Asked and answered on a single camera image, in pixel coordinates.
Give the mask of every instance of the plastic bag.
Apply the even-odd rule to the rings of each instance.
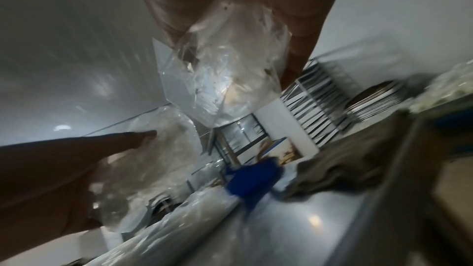
[[[166,99],[209,128],[241,119],[281,95],[289,38],[259,3],[217,0],[158,64]]]
[[[94,210],[110,230],[130,227],[136,215],[161,193],[185,184],[202,146],[194,123],[172,107],[161,107],[133,120],[129,131],[156,130],[155,139],[101,162],[90,190]]]
[[[456,65],[439,75],[415,99],[410,110],[418,113],[473,93],[473,60]]]
[[[146,228],[88,266],[166,266],[206,237],[238,204],[222,187],[192,194],[160,222]]]

